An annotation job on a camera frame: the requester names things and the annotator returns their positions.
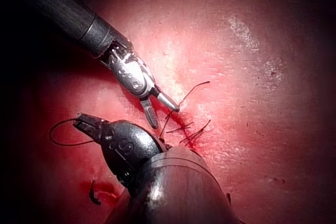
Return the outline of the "left arm needle driver jaw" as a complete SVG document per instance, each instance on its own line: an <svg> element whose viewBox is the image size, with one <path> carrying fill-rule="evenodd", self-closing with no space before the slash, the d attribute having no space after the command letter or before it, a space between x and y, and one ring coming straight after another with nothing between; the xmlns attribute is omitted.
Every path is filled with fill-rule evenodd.
<svg viewBox="0 0 336 224"><path fill-rule="evenodd" d="M89 128L96 128L100 123L104 122L104 119L102 118L85 113L79 113L77 119L78 119L77 128L83 130Z"/></svg>
<svg viewBox="0 0 336 224"><path fill-rule="evenodd" d="M94 142L101 143L101 129L98 126L92 126L85 122L75 122L73 126Z"/></svg>

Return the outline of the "right arm needle driver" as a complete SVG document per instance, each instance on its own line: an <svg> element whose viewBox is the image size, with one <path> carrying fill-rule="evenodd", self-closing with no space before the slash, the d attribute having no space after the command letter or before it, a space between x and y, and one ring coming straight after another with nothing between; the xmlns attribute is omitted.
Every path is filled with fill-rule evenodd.
<svg viewBox="0 0 336 224"><path fill-rule="evenodd" d="M134 51L120 43L112 42L101 56L101 63L135 97L144 100L150 95L157 97L160 94L148 66Z"/></svg>

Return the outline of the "left arm needle driver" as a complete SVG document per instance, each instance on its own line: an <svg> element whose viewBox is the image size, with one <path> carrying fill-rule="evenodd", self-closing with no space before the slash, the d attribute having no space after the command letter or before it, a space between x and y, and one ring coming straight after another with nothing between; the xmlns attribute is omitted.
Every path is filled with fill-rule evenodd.
<svg viewBox="0 0 336 224"><path fill-rule="evenodd" d="M103 123L99 133L105 162L123 185L131 183L146 161L167 151L162 141L129 121Z"/></svg>

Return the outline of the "right arm needle driver jaw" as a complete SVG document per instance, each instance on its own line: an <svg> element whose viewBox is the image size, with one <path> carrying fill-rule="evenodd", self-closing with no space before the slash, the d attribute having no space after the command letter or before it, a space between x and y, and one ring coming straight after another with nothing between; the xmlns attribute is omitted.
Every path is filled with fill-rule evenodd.
<svg viewBox="0 0 336 224"><path fill-rule="evenodd" d="M174 112L180 111L179 105L164 92L160 92L156 98L170 110Z"/></svg>
<svg viewBox="0 0 336 224"><path fill-rule="evenodd" d="M140 103L144 109L145 117L150 126L153 129L158 129L159 128L158 119L156 117L155 110L152 106L150 99L141 100Z"/></svg>

